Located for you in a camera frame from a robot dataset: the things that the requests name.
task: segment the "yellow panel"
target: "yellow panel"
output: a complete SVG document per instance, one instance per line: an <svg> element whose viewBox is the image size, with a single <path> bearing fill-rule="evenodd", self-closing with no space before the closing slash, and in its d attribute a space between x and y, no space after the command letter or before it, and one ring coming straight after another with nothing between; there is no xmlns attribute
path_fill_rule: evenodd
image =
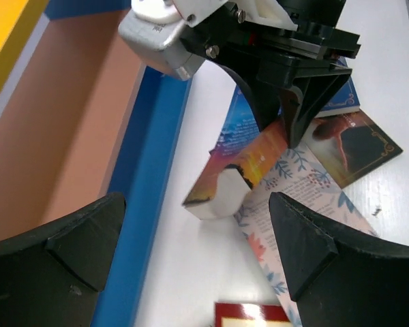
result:
<svg viewBox="0 0 409 327"><path fill-rule="evenodd" d="M0 91L48 0L0 1Z"/></svg>

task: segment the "blue frame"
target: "blue frame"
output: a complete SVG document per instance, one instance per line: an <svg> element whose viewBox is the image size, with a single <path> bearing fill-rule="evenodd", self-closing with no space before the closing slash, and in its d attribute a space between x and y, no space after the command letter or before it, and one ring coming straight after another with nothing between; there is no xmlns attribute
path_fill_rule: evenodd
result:
<svg viewBox="0 0 409 327"><path fill-rule="evenodd" d="M92 327L133 326L190 85L145 71L108 190L127 209Z"/></svg>
<svg viewBox="0 0 409 327"><path fill-rule="evenodd" d="M44 13L54 20L129 8L130 0L50 0Z"/></svg>

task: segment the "screw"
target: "screw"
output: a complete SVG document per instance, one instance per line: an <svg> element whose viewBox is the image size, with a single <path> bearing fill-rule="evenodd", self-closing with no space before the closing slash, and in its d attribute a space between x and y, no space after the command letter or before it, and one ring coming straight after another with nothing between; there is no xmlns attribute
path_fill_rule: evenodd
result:
<svg viewBox="0 0 409 327"><path fill-rule="evenodd" d="M190 14L190 15L186 18L186 20L187 20L188 22L192 22L194 19L196 19L196 15L194 15L194 14Z"/></svg>
<svg viewBox="0 0 409 327"><path fill-rule="evenodd" d="M245 18L247 14L245 13L245 10L237 10L237 12L234 13L235 18L238 20L239 24L242 24L245 22Z"/></svg>
<svg viewBox="0 0 409 327"><path fill-rule="evenodd" d="M219 54L219 47L218 46L210 46L206 49L206 55L209 58L215 59Z"/></svg>

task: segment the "book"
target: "book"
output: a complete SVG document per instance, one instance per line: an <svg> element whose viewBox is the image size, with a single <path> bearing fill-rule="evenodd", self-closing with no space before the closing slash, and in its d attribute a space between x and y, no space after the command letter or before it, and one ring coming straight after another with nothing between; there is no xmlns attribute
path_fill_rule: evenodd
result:
<svg viewBox="0 0 409 327"><path fill-rule="evenodd" d="M282 129L276 121L259 133L249 104L236 90L217 144L183 206L201 219L233 215L287 148Z"/></svg>
<svg viewBox="0 0 409 327"><path fill-rule="evenodd" d="M403 152L363 110L315 118L303 140L341 188Z"/></svg>
<svg viewBox="0 0 409 327"><path fill-rule="evenodd" d="M234 215L262 268L264 278L274 289L294 327L301 327L301 319L297 304L290 299L279 258L269 212L271 193L285 193L318 213L377 236L333 177L302 141L296 149L284 152Z"/></svg>
<svg viewBox="0 0 409 327"><path fill-rule="evenodd" d="M347 67L344 57L338 59L338 65ZM332 97L327 105L316 115L316 117L334 116L336 114L348 114L359 111L361 103L354 87L353 79L349 77L343 87Z"/></svg>
<svg viewBox="0 0 409 327"><path fill-rule="evenodd" d="M233 215L288 148L281 121L262 133L238 87L210 158L183 206L200 219ZM340 187L399 155L402 150L362 111L315 118L304 138Z"/></svg>
<svg viewBox="0 0 409 327"><path fill-rule="evenodd" d="M214 327L292 327L278 305L215 303Z"/></svg>

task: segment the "blue book cover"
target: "blue book cover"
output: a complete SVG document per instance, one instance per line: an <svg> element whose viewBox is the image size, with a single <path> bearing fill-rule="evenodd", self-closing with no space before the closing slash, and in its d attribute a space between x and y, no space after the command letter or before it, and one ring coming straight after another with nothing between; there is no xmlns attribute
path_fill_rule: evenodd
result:
<svg viewBox="0 0 409 327"><path fill-rule="evenodd" d="M339 63L347 67L346 59L341 57ZM359 98L352 78L335 94L330 102L317 114L317 117L327 117L336 114L349 114L360 110Z"/></svg>

